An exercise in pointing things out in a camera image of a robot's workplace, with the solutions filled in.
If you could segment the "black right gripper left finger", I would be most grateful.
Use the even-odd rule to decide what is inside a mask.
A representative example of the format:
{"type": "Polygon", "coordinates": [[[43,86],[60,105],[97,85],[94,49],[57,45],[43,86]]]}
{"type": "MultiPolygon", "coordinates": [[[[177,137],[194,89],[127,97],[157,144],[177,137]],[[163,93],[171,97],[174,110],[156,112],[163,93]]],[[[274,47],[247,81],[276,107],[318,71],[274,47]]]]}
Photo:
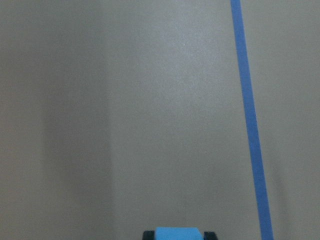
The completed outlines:
{"type": "Polygon", "coordinates": [[[146,230],[142,234],[142,240],[155,240],[155,231],[146,230]]]}

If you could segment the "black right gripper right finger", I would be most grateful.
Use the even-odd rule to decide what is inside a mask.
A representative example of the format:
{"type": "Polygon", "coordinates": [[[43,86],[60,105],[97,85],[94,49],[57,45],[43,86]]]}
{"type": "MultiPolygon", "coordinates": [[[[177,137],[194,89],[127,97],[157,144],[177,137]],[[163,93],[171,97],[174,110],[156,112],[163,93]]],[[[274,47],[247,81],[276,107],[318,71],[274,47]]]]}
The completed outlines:
{"type": "Polygon", "coordinates": [[[217,235],[213,231],[205,231],[203,234],[204,240],[217,240],[217,235]]]}

